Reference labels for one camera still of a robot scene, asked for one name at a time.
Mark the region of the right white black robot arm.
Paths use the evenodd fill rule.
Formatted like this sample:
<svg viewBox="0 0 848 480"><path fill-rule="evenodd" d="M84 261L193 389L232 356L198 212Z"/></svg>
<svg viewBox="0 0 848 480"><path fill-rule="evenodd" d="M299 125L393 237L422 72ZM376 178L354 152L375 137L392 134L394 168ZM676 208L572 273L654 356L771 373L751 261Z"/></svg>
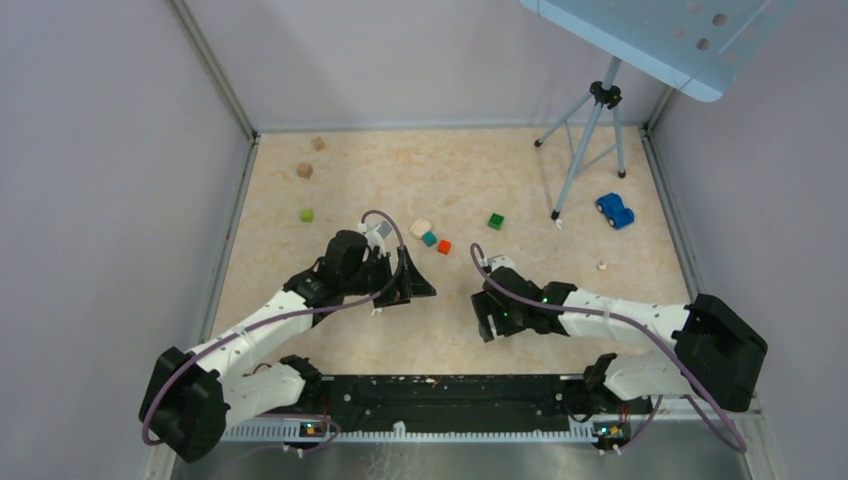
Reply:
<svg viewBox="0 0 848 480"><path fill-rule="evenodd" d="M539 287L509 265L481 272L472 305L487 342L533 331L645 349L604 354L587 368L594 409L612 412L625 400L655 395L697 395L731 412L750 407L768 344L720 298L699 293L689 304L639 303L563 282Z"/></svg>

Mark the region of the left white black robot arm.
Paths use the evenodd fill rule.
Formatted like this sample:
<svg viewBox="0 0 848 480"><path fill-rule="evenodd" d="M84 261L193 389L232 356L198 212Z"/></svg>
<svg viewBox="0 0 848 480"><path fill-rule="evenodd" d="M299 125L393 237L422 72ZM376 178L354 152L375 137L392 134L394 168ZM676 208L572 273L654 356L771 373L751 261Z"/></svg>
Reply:
<svg viewBox="0 0 848 480"><path fill-rule="evenodd" d="M323 256L292 276L258 310L187 351L171 347L154 365L142 400L142 439L165 444L181 459L207 455L231 427L278 407L308 413L319 404L316 374L298 359L257 371L276 348L328 315L372 303L375 308L433 297L406 246L387 252L377 230L340 230Z"/></svg>

